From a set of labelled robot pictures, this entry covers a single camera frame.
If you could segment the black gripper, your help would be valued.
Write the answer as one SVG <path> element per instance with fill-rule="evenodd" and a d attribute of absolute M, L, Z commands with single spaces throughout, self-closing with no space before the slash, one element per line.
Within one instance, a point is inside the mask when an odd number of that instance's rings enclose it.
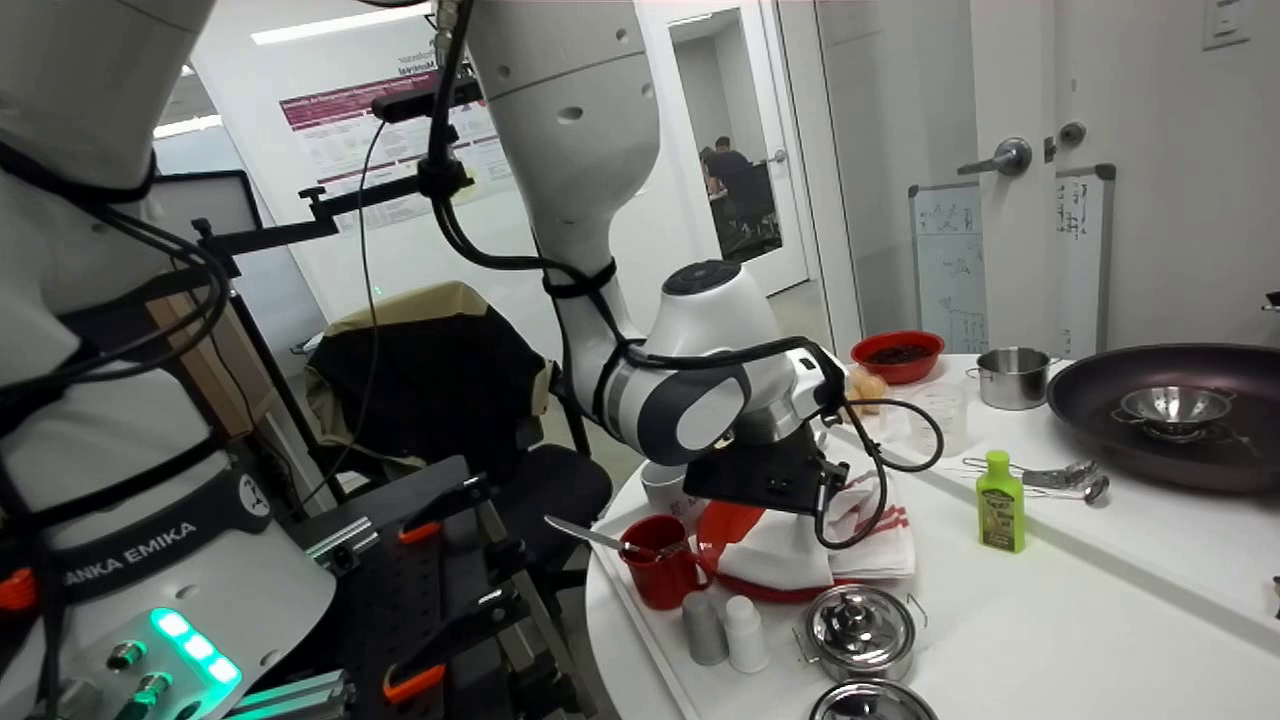
<path fill-rule="evenodd" d="M 811 516 L 828 465 L 808 434 L 778 444 L 733 444 L 689 465 L 685 491 L 752 510 Z"/>

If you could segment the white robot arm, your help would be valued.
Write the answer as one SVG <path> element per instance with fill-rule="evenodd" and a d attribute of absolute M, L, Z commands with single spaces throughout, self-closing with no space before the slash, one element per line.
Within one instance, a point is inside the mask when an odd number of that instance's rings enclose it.
<path fill-rule="evenodd" d="M 225 314 L 225 260 L 135 217 L 153 127 L 209 18 L 211 0 L 0 0 L 10 430 L 86 383 L 126 393 L 77 430 L 86 441 L 160 403 L 139 350 L 77 340 L 77 314 L 174 288 L 202 295 L 206 325 Z M 626 333 L 607 227 L 657 160 L 631 0 L 455 0 L 439 37 L 448 66 L 479 74 L 590 415 L 682 465 L 697 497 L 823 516 L 836 491 L 811 426 L 844 408 L 844 374 L 801 337 L 767 337 L 739 269 L 682 269 L 661 325 Z"/>

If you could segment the robot base with green lights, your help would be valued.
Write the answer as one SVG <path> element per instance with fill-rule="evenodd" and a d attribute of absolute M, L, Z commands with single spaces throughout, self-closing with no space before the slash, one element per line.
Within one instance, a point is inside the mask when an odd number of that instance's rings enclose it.
<path fill-rule="evenodd" d="M 5 669 L 5 720 L 225 720 L 323 620 L 338 576 L 250 473 L 62 550 L 62 643 Z"/>

